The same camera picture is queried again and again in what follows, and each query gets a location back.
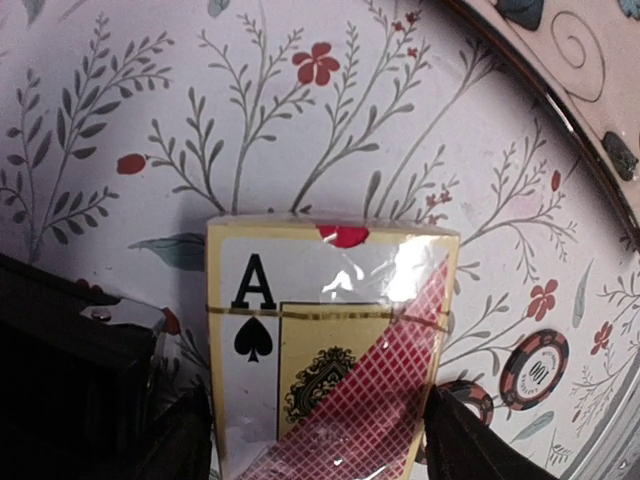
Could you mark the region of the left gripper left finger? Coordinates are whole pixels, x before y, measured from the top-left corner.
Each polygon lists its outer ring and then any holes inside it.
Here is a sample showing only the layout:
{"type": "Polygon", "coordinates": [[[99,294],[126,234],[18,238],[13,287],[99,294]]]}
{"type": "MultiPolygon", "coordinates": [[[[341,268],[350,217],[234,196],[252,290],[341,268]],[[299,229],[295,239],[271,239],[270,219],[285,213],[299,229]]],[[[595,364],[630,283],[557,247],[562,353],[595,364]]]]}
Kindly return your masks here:
{"type": "Polygon", "coordinates": [[[204,387],[184,393],[152,425],[140,479],[208,479],[212,415],[204,387]]]}

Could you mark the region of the black 100 chip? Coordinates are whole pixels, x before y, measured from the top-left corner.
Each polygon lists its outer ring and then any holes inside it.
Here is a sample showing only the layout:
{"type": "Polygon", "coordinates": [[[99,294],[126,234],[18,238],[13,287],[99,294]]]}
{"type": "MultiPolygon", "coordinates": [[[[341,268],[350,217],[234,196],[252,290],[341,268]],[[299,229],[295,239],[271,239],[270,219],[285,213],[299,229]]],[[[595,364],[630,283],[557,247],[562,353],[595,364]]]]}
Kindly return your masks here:
{"type": "Polygon", "coordinates": [[[475,411],[485,426],[490,426],[494,417],[494,402],[484,388],[469,380],[454,380],[439,386],[457,400],[475,411]]]}
{"type": "Polygon", "coordinates": [[[499,393],[511,410],[536,407],[564,376],[570,348],[557,330],[539,330],[525,338],[511,353],[500,375],[499,393]]]}

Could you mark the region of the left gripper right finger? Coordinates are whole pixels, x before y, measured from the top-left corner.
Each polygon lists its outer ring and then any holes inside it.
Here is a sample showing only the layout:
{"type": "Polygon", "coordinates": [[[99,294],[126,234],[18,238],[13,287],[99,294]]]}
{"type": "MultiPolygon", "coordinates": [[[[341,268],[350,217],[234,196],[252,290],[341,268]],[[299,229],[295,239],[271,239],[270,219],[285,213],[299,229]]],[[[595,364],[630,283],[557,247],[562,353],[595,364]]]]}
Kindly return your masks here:
{"type": "Polygon", "coordinates": [[[449,391],[433,388],[424,411],[430,479],[543,479],[545,470],[508,446],[449,391]]]}

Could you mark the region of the red playing card deck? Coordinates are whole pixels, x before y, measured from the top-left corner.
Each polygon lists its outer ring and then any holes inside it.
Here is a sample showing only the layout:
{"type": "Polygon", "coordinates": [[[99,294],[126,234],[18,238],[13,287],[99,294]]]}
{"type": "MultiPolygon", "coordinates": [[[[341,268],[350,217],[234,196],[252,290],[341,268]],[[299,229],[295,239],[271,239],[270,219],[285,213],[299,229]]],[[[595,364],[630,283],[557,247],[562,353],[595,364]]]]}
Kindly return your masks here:
{"type": "Polygon", "coordinates": [[[406,479],[460,240],[384,220],[239,216],[206,232],[224,479],[406,479]]]}

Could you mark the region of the black poker case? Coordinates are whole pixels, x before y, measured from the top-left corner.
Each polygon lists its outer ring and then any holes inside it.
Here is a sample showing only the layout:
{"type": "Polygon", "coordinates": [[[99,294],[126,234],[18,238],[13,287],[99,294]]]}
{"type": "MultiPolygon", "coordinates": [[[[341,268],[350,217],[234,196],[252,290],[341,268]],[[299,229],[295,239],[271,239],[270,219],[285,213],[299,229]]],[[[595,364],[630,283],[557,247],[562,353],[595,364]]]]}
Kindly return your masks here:
{"type": "Polygon", "coordinates": [[[140,479],[168,336],[157,309],[1,259],[1,475],[140,479]]]}

